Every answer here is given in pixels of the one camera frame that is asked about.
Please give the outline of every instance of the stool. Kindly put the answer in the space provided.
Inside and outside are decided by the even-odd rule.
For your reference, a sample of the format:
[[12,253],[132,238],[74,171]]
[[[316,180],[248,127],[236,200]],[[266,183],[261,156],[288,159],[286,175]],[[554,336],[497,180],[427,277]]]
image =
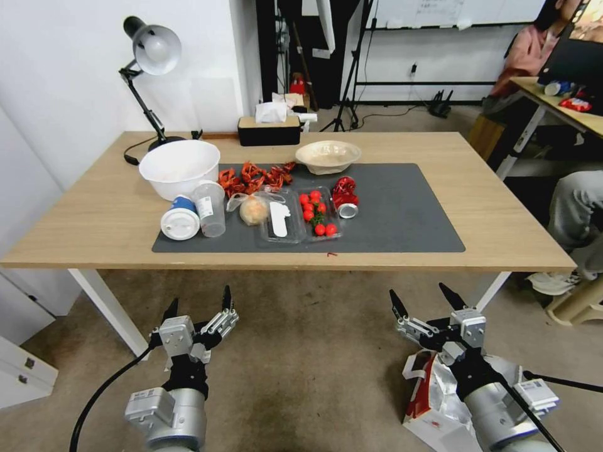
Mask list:
[[603,277],[582,281],[568,296],[559,297],[547,306],[546,313],[557,323],[566,326],[583,321],[603,319]]
[[481,114],[469,132],[469,144],[484,161],[487,161],[504,129],[504,124],[492,121]]

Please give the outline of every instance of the black tissue box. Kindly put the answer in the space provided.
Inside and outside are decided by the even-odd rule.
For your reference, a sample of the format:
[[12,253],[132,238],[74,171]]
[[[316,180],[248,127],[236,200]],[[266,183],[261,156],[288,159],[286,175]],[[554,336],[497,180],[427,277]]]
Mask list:
[[237,126],[241,146],[282,146],[300,143],[300,118],[287,116],[285,122],[258,122],[243,116]]

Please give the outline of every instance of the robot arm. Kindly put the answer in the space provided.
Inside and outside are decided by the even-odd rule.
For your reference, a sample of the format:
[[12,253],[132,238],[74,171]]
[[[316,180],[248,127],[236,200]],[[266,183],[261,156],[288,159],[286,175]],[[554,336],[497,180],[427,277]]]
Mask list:
[[177,308],[156,328],[168,355],[170,378],[161,387],[137,391],[130,396],[125,417],[145,435],[147,448],[162,452],[197,452],[205,444],[205,400],[209,394],[205,366],[211,349],[234,328],[239,315],[228,286],[222,311],[209,322],[192,323],[189,316],[174,316]]
[[[398,295],[389,291],[396,329],[423,348],[437,352],[457,380],[457,395],[472,414],[472,422],[484,452],[563,452],[540,423],[557,406],[558,397],[541,379],[512,382],[494,370],[483,346],[486,318],[468,308],[460,296],[440,283],[454,309],[450,318],[427,322],[408,316]],[[550,444],[524,441],[541,431]]]

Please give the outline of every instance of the white sneaker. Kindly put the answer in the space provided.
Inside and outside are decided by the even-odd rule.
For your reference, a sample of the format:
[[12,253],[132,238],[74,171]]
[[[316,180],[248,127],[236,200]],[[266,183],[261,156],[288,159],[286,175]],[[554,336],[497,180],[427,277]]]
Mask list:
[[526,278],[541,294],[558,296],[573,289],[582,277],[575,273],[534,273]]

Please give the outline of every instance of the white table leg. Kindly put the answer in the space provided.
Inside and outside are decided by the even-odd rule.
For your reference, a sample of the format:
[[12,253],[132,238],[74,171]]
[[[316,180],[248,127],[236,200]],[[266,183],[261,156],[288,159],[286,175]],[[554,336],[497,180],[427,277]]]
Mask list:
[[538,108],[532,115],[532,118],[530,119],[530,121],[528,121],[528,125],[525,129],[523,129],[523,132],[521,133],[519,138],[517,138],[517,141],[513,146],[514,153],[507,155],[502,161],[501,165],[496,170],[496,175],[500,177],[501,180],[504,180],[505,177],[507,177],[507,175],[511,171],[511,168],[517,161],[519,154],[521,154],[523,148],[526,147],[526,144],[530,140],[530,137],[536,130],[536,127],[538,127],[538,124],[542,120],[542,117],[545,115],[545,112],[546,108],[544,108],[542,105],[538,106]]
[[132,352],[136,356],[141,355],[148,344],[124,311],[124,308],[119,304],[113,292],[102,280],[101,275],[96,270],[90,269],[69,269],[69,273],[80,284],[84,292],[88,294],[100,313],[115,328],[117,334],[121,336]]
[[475,306],[478,311],[483,311],[484,308],[494,298],[511,272],[500,272],[495,275],[489,274],[482,276],[477,283],[477,287],[473,295],[469,298],[469,306]]

